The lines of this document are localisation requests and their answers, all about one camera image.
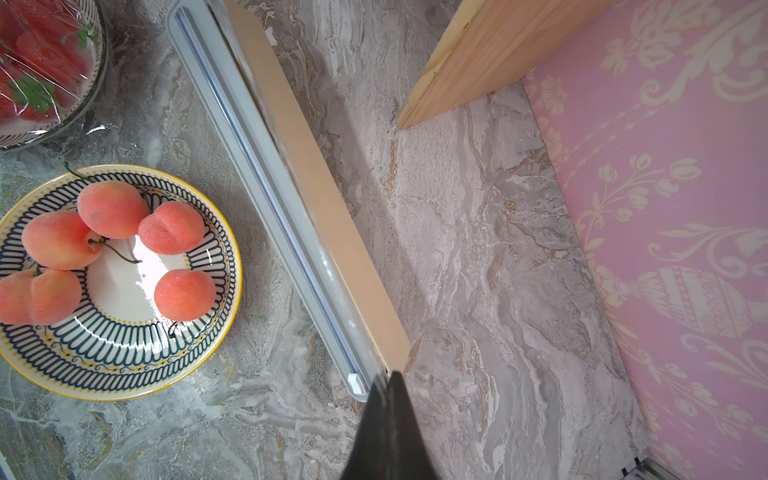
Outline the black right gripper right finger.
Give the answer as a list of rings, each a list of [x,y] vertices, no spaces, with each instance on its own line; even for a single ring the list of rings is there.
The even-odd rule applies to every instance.
[[[438,479],[400,372],[388,381],[389,479]]]

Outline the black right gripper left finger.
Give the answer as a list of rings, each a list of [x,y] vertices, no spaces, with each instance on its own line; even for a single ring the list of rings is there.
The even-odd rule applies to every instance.
[[[341,479],[372,480],[389,477],[387,386],[385,375],[375,378]]]

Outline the striped plate of peaches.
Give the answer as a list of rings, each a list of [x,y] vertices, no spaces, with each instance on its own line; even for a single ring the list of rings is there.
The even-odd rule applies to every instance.
[[[74,313],[51,326],[1,327],[1,355],[25,378],[54,393],[116,401],[158,392],[179,382],[217,350],[237,314],[243,291],[239,246],[224,215],[199,190],[167,173],[133,165],[99,165],[66,173],[31,191],[1,220],[1,274],[33,267],[22,231],[34,218],[73,211],[88,181],[123,181],[138,188],[151,209],[169,201],[195,208],[205,225],[196,248],[174,256],[150,251],[134,237],[113,240],[76,271],[82,299]],[[216,286],[212,309],[175,323],[154,302],[161,277],[186,269],[208,274]]]

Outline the cream plastic wrap dispenser box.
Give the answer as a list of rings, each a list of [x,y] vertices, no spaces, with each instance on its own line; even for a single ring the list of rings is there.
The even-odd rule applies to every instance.
[[[257,16],[176,1],[171,40],[349,393],[403,371],[410,343]]]

